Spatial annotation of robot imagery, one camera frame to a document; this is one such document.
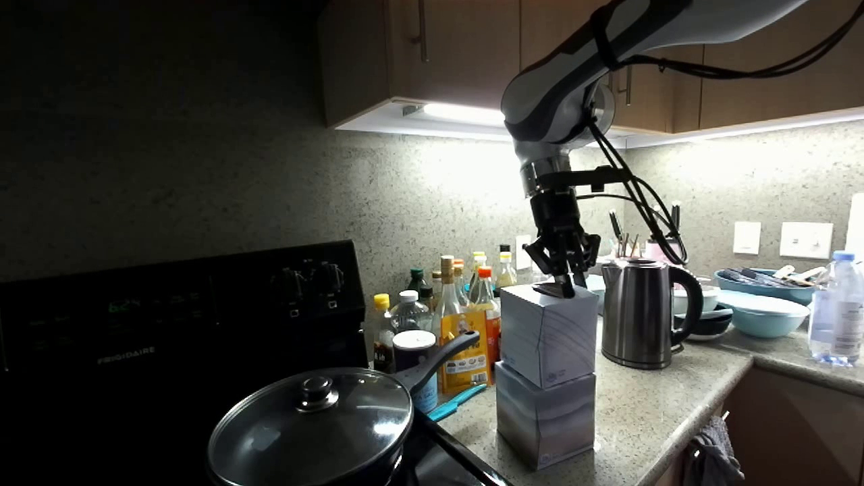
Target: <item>electrical outlet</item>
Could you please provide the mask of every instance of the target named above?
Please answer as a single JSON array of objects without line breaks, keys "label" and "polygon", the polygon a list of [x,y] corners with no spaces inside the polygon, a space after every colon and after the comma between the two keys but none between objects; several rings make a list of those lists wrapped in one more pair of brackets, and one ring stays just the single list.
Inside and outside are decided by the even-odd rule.
[{"label": "electrical outlet", "polygon": [[825,225],[825,223],[783,223],[780,256],[829,259],[833,231],[834,225]]},{"label": "electrical outlet", "polygon": [[760,223],[734,223],[731,254],[760,254]]}]

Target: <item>bottle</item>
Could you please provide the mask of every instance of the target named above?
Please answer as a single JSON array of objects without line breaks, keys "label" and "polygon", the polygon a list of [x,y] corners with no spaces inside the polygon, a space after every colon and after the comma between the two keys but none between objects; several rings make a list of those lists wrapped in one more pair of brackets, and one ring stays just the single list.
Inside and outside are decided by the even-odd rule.
[{"label": "bottle", "polygon": [[848,366],[856,366],[862,351],[862,279],[856,274],[856,254],[834,252],[833,259],[833,289],[834,289],[834,335],[833,355]]},{"label": "bottle", "polygon": [[393,324],[389,329],[395,335],[409,333],[409,329],[428,329],[434,333],[432,328],[432,313],[430,308],[420,301],[416,289],[402,289],[399,304],[393,308]]},{"label": "bottle", "polygon": [[854,254],[834,252],[833,279],[814,291],[808,347],[814,359],[829,367],[852,367],[862,351],[862,279]]},{"label": "bottle", "polygon": [[393,362],[393,333],[389,333],[389,295],[372,295],[372,317],[364,321],[367,366],[372,371],[389,371]]},{"label": "bottle", "polygon": [[[399,304],[393,308],[395,333],[395,371],[422,366],[434,347],[432,310],[420,304],[416,289],[402,289]],[[420,410],[430,413],[437,406],[437,375],[432,375],[422,389],[414,393]]]},{"label": "bottle", "polygon": [[[440,306],[437,306],[440,328],[437,328],[437,347],[452,344],[463,333],[474,328],[466,320],[466,306],[460,304],[460,282],[453,275],[453,256],[440,259]],[[440,374],[440,397],[453,397],[475,383],[488,383],[488,366],[487,366],[487,329],[479,328],[479,344],[460,351],[448,359]]]},{"label": "bottle", "polygon": [[466,308],[466,306],[471,306],[471,298],[468,298],[468,282],[466,282],[466,263],[463,259],[453,259],[452,263],[452,275],[453,275],[453,286],[457,286],[457,301],[460,301],[460,306]]},{"label": "bottle", "polygon": [[488,383],[494,375],[494,362],[501,359],[501,339],[502,339],[502,321],[494,306],[494,282],[491,282],[488,266],[479,268],[475,289],[479,289],[479,298],[475,304],[468,306],[466,317],[468,317],[468,324],[482,333],[482,341],[487,339],[487,383]]},{"label": "bottle", "polygon": [[432,313],[437,313],[437,304],[440,304],[440,268],[432,270],[432,285],[430,285],[430,304],[428,308]]},{"label": "bottle", "polygon": [[498,282],[494,282],[494,295],[501,298],[505,286],[517,286],[518,275],[514,268],[514,254],[509,243],[498,247]]},{"label": "bottle", "polygon": [[425,270],[420,270],[420,268],[409,270],[409,286],[405,289],[416,289],[420,298],[422,298],[422,306],[430,306],[432,286],[428,285]]},{"label": "bottle", "polygon": [[471,270],[463,279],[463,295],[468,298],[468,304],[474,304],[479,298],[475,282],[479,282],[482,266],[487,266],[487,252],[474,252]]}]

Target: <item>paper towel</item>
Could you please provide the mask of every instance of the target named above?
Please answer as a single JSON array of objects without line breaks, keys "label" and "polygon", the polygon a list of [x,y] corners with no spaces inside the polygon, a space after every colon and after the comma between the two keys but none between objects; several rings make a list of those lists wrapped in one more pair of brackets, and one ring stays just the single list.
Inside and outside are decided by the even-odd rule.
[{"label": "paper towel", "polygon": [[845,228],[845,248],[856,252],[856,259],[864,263],[864,193],[854,194]]}]

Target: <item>black stovetop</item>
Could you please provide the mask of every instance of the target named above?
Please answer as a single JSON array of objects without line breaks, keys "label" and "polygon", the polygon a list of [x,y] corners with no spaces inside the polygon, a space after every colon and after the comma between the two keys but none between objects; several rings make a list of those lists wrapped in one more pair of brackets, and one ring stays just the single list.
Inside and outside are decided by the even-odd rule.
[{"label": "black stovetop", "polygon": [[0,285],[0,483],[212,483],[255,389],[362,367],[352,240]]}]

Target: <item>countertop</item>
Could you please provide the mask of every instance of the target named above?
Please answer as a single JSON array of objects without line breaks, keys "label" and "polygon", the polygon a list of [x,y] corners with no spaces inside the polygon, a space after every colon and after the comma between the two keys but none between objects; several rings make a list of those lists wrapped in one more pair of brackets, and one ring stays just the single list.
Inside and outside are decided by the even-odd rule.
[{"label": "countertop", "polygon": [[629,371],[596,355],[595,452],[540,472],[528,471],[498,439],[494,389],[463,406],[440,426],[517,486],[653,483],[754,366],[864,397],[862,362],[852,371],[817,366],[804,333],[750,341],[729,329],[710,344],[686,344],[667,371]]}]

